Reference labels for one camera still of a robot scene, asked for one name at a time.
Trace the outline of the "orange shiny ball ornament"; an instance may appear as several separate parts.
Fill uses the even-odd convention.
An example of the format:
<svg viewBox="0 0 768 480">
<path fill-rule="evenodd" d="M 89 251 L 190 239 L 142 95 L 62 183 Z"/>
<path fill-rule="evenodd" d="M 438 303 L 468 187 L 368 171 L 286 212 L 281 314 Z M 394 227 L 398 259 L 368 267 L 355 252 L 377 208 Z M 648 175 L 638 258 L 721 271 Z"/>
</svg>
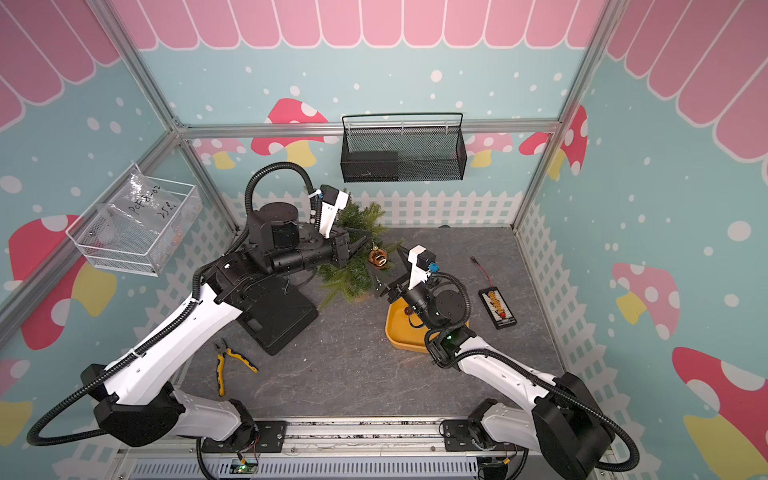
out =
<svg viewBox="0 0 768 480">
<path fill-rule="evenodd" d="M 368 254 L 368 262 L 379 270 L 384 269 L 389 262 L 388 252 L 382 247 L 373 245 Z"/>
</svg>

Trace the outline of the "small green christmas tree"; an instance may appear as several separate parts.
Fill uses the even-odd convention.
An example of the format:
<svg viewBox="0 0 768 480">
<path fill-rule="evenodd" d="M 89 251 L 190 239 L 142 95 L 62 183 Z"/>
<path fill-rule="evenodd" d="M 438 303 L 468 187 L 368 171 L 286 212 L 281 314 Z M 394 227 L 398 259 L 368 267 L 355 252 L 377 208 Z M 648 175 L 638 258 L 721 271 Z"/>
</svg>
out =
<svg viewBox="0 0 768 480">
<path fill-rule="evenodd" d="M 362 237 L 361 233 L 352 231 L 354 229 L 370 232 L 372 239 L 351 256 L 345 267 L 339 269 L 332 265 L 321 265 L 318 268 L 318 275 L 323 280 L 322 287 L 327 293 L 318 307 L 319 310 L 328 307 L 337 297 L 344 298 L 348 303 L 360 301 L 373 288 L 368 271 L 369 267 L 373 267 L 369 261 L 370 253 L 378 249 L 376 255 L 389 255 L 393 258 L 396 248 L 400 245 L 384 241 L 383 234 L 387 229 L 380 224 L 384 215 L 385 211 L 378 203 L 372 203 L 365 208 L 351 203 L 338 214 L 335 226 L 349 231 L 352 241 Z"/>
</svg>

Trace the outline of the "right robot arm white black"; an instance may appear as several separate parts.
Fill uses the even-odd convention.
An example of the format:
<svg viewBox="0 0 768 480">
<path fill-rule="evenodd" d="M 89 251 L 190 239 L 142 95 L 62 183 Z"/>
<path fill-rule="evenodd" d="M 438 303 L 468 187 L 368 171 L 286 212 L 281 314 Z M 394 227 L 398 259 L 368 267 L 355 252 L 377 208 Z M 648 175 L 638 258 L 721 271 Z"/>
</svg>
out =
<svg viewBox="0 0 768 480">
<path fill-rule="evenodd" d="M 405 302 L 425 330 L 423 343 L 434 364 L 473 376 L 513 401 L 489 400 L 468 418 L 478 448 L 500 444 L 524 456 L 538 452 L 563 479 L 586 479 L 594 470 L 628 472 L 641 454 L 636 442 L 600 409 L 585 383 L 566 372 L 540 372 L 492 347 L 471 330 L 470 295 L 454 275 L 440 270 L 422 245 L 398 247 L 407 271 L 379 294 Z"/>
</svg>

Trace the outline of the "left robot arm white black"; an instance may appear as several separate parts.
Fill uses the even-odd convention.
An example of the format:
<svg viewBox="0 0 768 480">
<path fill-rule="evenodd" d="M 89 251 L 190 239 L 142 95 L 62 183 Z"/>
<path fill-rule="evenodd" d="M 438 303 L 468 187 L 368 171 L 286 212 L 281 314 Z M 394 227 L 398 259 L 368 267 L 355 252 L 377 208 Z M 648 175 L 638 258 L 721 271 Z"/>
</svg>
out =
<svg viewBox="0 0 768 480">
<path fill-rule="evenodd" d="M 279 170 L 302 178 L 310 220 L 296 207 L 274 202 L 253 207 L 259 181 Z M 37 420 L 27 433 L 31 446 L 56 446 L 109 435 L 132 447 L 167 436 L 193 438 L 241 453 L 259 440 L 259 429 L 235 399 L 216 401 L 176 389 L 170 378 L 210 338 L 233 321 L 248 322 L 264 312 L 271 281 L 321 264 L 343 268 L 371 238 L 351 241 L 335 225 L 349 195 L 330 185 L 314 187 L 307 171 L 292 162 L 258 170 L 244 194 L 246 223 L 229 249 L 194 271 L 191 294 L 147 337 L 108 365 L 93 364 L 82 387 Z"/>
</svg>

